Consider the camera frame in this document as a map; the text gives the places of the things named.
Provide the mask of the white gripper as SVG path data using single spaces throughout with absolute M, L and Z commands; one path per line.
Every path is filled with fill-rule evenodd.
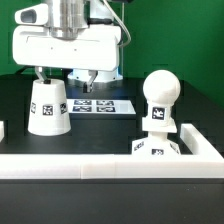
M 46 27 L 18 26 L 13 33 L 13 59 L 19 65 L 36 66 L 35 73 L 50 84 L 43 67 L 113 71 L 119 65 L 118 26 L 91 25 L 74 40 L 62 40 L 49 34 Z M 92 91 L 98 72 L 89 71 L 83 92 Z

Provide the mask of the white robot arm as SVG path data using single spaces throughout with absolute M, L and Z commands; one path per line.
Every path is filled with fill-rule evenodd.
M 112 2 L 131 0 L 42 0 L 15 12 L 12 54 L 46 83 L 46 68 L 70 69 L 70 82 L 88 93 L 120 81 L 120 49 L 131 42 Z

